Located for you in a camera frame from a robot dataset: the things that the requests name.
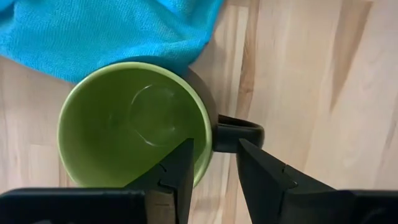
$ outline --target green mug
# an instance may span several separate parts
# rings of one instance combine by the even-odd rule
[[[80,187],[124,187],[186,138],[194,139],[194,185],[212,151],[261,147],[258,124],[219,115],[203,80],[162,67],[122,62],[88,75],[68,95],[58,122],[63,165]]]

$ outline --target wooden table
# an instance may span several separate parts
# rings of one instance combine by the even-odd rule
[[[338,189],[398,189],[398,1],[229,0],[192,65],[220,113]],[[0,59],[0,191],[73,185],[57,154],[71,84]],[[234,156],[215,154],[191,223],[250,223]]]

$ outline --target blue cloth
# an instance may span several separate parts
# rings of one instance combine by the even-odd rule
[[[69,82],[138,56],[186,68],[223,0],[0,0],[0,55]]]

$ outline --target wood grain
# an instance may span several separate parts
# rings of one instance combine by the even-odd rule
[[[398,1],[227,0],[192,69],[263,149],[338,189],[398,189]],[[72,86],[0,59],[0,191],[70,186],[56,128]],[[215,153],[190,223],[250,223],[235,157]]]

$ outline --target black plastic part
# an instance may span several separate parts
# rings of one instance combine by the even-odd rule
[[[187,223],[193,188],[193,140],[187,139],[123,189],[17,189],[0,195],[1,224],[147,223],[147,199],[174,202],[174,223]],[[154,192],[160,192],[157,203]]]
[[[249,121],[218,115],[214,151],[237,153],[240,139],[246,139],[255,146],[262,147],[264,128]]]
[[[245,139],[236,155],[253,224],[398,223],[398,192],[335,190]]]

